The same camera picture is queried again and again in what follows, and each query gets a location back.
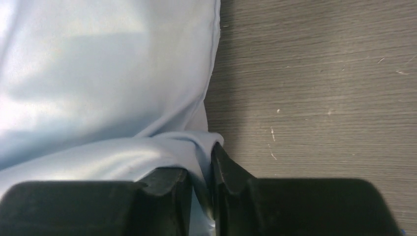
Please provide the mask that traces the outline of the light blue pillowcase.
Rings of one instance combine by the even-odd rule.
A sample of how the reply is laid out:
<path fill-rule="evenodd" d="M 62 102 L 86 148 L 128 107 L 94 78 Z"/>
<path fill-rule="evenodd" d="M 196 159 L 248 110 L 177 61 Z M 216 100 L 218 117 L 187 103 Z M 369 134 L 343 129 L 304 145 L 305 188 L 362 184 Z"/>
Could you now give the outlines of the light blue pillowcase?
<path fill-rule="evenodd" d="M 3 0 L 0 193 L 28 180 L 136 181 L 183 167 L 192 236 L 214 234 L 204 99 L 218 0 Z"/>

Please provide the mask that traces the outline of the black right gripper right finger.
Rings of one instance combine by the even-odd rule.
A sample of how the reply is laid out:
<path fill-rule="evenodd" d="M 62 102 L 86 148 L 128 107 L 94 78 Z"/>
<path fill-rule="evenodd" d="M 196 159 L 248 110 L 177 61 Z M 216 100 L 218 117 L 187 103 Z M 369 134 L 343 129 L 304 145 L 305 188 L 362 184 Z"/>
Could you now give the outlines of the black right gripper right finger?
<path fill-rule="evenodd" d="M 357 178 L 257 178 L 211 153 L 218 236 L 400 236 L 382 195 Z"/>

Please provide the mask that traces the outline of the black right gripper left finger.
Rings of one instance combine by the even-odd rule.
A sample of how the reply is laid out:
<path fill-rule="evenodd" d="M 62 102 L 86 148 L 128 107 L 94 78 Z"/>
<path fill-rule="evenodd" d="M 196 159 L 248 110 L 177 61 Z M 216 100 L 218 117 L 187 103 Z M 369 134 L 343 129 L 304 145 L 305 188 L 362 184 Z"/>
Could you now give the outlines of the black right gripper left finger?
<path fill-rule="evenodd" d="M 0 202 L 3 236 L 186 236 L 192 184 L 182 168 L 139 181 L 31 181 Z"/>

